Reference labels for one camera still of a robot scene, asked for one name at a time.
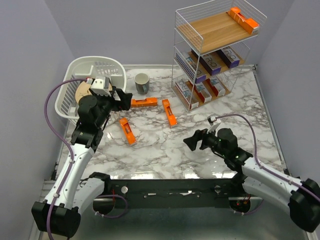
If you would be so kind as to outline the purple silver toothpaste box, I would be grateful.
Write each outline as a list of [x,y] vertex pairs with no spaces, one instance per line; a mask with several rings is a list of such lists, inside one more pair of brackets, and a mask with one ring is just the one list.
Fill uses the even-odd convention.
[[191,50],[188,55],[193,61],[193,65],[197,68],[197,75],[202,76],[209,74],[210,76],[219,74],[222,70],[222,66],[218,60],[211,54],[205,54],[204,56],[198,57],[194,50]]
[[194,83],[200,84],[206,80],[206,75],[203,71],[197,68],[197,64],[193,61],[191,56],[187,52],[176,52],[175,59],[178,64],[183,68],[190,80],[194,80]]
[[240,58],[230,46],[219,49],[216,53],[229,69],[237,67],[240,63]]

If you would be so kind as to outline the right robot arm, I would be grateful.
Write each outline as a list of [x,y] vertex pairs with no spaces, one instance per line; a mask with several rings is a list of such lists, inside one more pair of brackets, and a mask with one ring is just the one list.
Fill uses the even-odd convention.
[[194,151],[209,148],[223,158],[229,169],[237,174],[230,183],[230,191],[241,196],[254,195],[281,208],[302,230],[312,233],[320,224],[320,186],[310,178],[301,180],[277,171],[238,146],[237,137],[229,128],[218,131],[196,130],[183,142]]

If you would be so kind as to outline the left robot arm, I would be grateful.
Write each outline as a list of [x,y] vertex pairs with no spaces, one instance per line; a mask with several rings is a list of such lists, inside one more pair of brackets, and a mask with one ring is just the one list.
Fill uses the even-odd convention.
[[128,111],[132,93],[113,87],[110,93],[91,93],[78,102],[78,116],[67,159],[61,173],[42,202],[36,201],[31,209],[32,216],[42,232],[72,238],[77,232],[82,214],[96,197],[107,197],[111,191],[110,176],[90,178],[86,185],[78,185],[88,162],[94,156],[103,136],[110,113]]

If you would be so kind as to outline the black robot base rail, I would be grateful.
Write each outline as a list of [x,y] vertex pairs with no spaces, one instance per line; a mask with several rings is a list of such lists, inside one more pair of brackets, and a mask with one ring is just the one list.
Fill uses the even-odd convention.
[[102,192],[93,202],[96,210],[225,208],[251,212],[261,203],[260,197],[246,193],[230,178],[196,179],[112,179],[100,172],[80,181],[85,187],[93,178],[103,181]]

